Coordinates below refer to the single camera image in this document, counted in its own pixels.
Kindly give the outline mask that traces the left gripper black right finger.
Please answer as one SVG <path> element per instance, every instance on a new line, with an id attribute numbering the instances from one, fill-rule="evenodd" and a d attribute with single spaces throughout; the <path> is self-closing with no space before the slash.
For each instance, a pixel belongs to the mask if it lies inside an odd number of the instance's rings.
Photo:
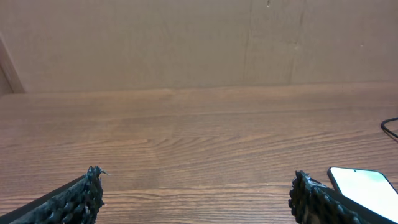
<path id="1" fill-rule="evenodd" d="M 302 170 L 295 173 L 289 195 L 289 208 L 300 224 L 395 223 L 323 185 Z"/>

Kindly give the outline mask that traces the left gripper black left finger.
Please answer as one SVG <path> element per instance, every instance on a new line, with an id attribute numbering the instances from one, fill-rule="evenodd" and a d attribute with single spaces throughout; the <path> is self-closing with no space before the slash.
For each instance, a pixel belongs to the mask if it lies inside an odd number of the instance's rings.
<path id="1" fill-rule="evenodd" d="M 91 224 L 96 222 L 103 202 L 99 166 L 50 193 L 1 216 L 1 223 Z"/>

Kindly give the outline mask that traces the Galaxy smartphone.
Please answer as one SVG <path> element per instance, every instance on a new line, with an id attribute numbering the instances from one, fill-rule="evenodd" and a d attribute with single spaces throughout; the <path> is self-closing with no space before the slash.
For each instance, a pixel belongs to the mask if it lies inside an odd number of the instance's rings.
<path id="1" fill-rule="evenodd" d="M 330 167 L 328 176 L 336 191 L 397 223 L 397 191 L 384 174 L 375 170 Z"/>

